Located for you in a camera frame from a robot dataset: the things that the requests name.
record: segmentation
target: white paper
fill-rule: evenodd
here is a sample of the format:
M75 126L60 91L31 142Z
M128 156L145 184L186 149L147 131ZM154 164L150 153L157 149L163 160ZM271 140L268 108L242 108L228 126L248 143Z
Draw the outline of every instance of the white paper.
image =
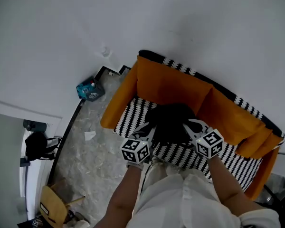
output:
M85 132L85 141L89 141L89 140L93 139L95 136L96 136L95 131Z

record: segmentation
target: tile floor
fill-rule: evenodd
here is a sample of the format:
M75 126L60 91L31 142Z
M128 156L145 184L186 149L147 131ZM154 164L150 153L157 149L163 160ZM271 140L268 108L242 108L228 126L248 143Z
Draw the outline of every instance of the tile floor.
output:
M71 209L88 219L91 227L105 214L110 197L126 172L125 161L119 151L123 137L100 126L100 119L123 78L124 75L103 73L100 83L105 95L95 102L84 103L55 169L54 182L65 177L68 184L68 191L58 192L65 201L86 196ZM96 136L85 141L84 133L88 131L96 131ZM279 191L282 180L280 176L272 175L268 185L274 192ZM258 201L267 198L267 193L263 192Z

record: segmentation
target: wooden chair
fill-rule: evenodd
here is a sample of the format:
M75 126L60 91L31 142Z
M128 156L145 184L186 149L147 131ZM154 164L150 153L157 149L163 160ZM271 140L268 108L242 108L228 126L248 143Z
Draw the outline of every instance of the wooden chair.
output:
M55 183L51 187L44 186L42 188L39 210L44 219L54 228L62 228L70 205L85 198L85 196L82 196L70 203L64 203L64 201L53 190L54 186L60 184L64 180L65 179Z

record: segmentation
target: shirt sleeve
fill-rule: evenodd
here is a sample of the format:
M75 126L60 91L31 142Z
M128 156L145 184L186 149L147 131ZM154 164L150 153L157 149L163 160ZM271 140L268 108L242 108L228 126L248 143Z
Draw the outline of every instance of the shirt sleeve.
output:
M242 227L280 228L279 215L272 209L258 209L239 216Z

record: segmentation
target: black bag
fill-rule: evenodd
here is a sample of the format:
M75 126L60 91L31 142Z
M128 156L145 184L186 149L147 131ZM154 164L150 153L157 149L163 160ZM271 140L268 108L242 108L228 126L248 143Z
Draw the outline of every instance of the black bag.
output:
M48 146L48 140L58 139L58 144L51 147ZM55 158L54 150L61 142L61 138L49 138L47 139L43 133L33 133L26 140L27 146L26 156L28 161L39 160L53 160Z

